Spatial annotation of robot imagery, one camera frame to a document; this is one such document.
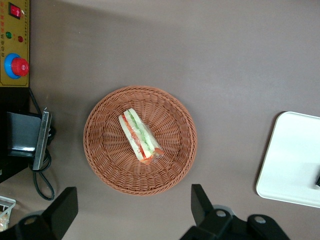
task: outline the gray table surface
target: gray table surface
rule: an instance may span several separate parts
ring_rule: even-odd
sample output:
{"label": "gray table surface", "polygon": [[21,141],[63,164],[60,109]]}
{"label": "gray table surface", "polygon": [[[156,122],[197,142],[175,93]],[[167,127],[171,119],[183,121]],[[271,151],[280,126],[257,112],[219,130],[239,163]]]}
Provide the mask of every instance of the gray table surface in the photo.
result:
{"label": "gray table surface", "polygon": [[[292,240],[319,238],[320,209],[255,191],[278,114],[320,116],[319,1],[42,0],[31,9],[30,86],[57,129],[45,175],[57,195],[78,189],[65,240],[179,239],[194,225],[193,183],[241,219],[265,214]],[[169,92],[197,129],[191,170],[154,196],[113,190],[83,150],[91,109],[128,85]],[[1,183],[0,194],[17,200],[12,223],[50,204],[28,169]]]}

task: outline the round wicker basket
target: round wicker basket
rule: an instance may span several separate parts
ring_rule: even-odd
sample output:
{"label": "round wicker basket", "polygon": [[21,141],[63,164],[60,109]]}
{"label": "round wicker basket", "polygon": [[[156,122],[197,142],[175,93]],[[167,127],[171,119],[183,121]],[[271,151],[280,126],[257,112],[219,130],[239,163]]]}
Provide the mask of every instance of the round wicker basket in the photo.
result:
{"label": "round wicker basket", "polygon": [[[118,116],[133,108],[152,130],[164,156],[149,165],[136,158]],[[195,124],[169,93],[128,86],[104,97],[84,128],[83,146],[95,174],[110,187],[131,195],[154,195],[176,185],[190,170],[197,151]]]}

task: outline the black cable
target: black cable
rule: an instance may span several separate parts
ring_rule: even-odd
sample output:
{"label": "black cable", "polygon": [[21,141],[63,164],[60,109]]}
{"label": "black cable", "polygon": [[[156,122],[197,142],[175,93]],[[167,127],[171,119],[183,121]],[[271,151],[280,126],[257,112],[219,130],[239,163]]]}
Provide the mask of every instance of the black cable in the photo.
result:
{"label": "black cable", "polygon": [[[41,109],[36,101],[36,98],[35,98],[35,95],[34,93],[32,92],[31,88],[29,87],[29,93],[30,93],[30,97],[32,99],[32,102],[33,102],[33,105],[36,109],[36,111],[38,112],[39,115],[42,115],[42,112],[41,112]],[[51,141],[53,140],[55,134],[56,134],[56,130],[54,129],[54,127],[51,127],[52,130],[49,131],[50,133],[50,139],[49,139],[49,142],[47,142],[47,145],[49,145],[51,143]],[[51,159],[51,155],[49,153],[49,151],[47,149],[45,149],[45,156],[44,156],[44,160],[43,160],[43,166],[46,164],[45,167],[39,169],[39,170],[33,170],[33,166],[34,166],[34,163],[29,163],[29,168],[31,169],[32,173],[33,173],[33,183],[34,183],[34,186],[35,186],[35,190],[37,191],[37,193],[44,199],[44,200],[48,200],[48,201],[52,201],[53,199],[55,199],[55,190],[54,188],[51,186],[50,182],[48,181],[48,179],[45,177],[45,175],[43,174],[43,172],[45,170],[47,170],[50,165],[51,165],[51,162],[52,162],[52,159]],[[44,181],[44,183],[49,187],[50,191],[51,191],[51,197],[47,197],[45,196],[40,188],[39,188],[39,185],[38,185],[38,181],[37,181],[37,174],[40,175],[40,177],[42,178],[42,180]]]}
{"label": "black cable", "polygon": [[40,107],[39,107],[39,105],[38,105],[38,103],[37,103],[37,101],[36,101],[35,95],[34,95],[34,93],[32,92],[32,90],[31,90],[30,87],[29,87],[29,93],[30,93],[30,97],[31,97],[31,99],[32,99],[32,102],[33,102],[33,105],[35,106],[36,111],[38,112],[38,114],[42,115],[41,110],[40,110]]}
{"label": "black cable", "polygon": [[[29,168],[31,169],[32,173],[33,173],[33,183],[35,186],[35,189],[37,191],[37,193],[44,199],[44,200],[48,200],[48,201],[52,201],[53,199],[55,199],[55,190],[54,188],[51,186],[50,182],[47,180],[47,178],[45,177],[45,175],[43,174],[44,171],[46,171],[50,165],[51,165],[52,159],[51,159],[51,155],[49,153],[49,151],[46,149],[45,150],[45,156],[44,156],[44,161],[43,161],[43,165],[46,164],[45,167],[39,169],[39,170],[33,170],[34,167],[34,163],[29,163]],[[38,181],[37,181],[37,174],[40,175],[40,177],[43,179],[43,181],[45,182],[45,184],[49,187],[50,191],[51,191],[51,197],[47,197],[46,195],[44,195],[38,185]]]}

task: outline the blue button base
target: blue button base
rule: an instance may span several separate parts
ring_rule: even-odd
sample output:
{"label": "blue button base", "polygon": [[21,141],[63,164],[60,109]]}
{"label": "blue button base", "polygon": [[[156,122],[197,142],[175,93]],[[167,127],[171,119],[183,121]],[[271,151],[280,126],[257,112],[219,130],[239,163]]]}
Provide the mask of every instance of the blue button base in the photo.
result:
{"label": "blue button base", "polygon": [[8,56],[6,56],[6,58],[4,60],[4,70],[10,78],[19,79],[20,76],[15,75],[14,72],[12,71],[12,68],[11,68],[12,61],[15,58],[20,58],[20,56],[16,53],[10,53],[10,54],[8,54]]}

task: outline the red emergency stop button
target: red emergency stop button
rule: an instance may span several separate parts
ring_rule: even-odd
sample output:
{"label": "red emergency stop button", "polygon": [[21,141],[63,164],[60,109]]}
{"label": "red emergency stop button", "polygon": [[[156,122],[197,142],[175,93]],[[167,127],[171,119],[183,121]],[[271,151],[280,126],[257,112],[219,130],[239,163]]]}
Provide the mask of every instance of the red emergency stop button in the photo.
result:
{"label": "red emergency stop button", "polygon": [[16,57],[12,60],[11,69],[15,75],[23,77],[29,72],[29,64],[25,59]]}

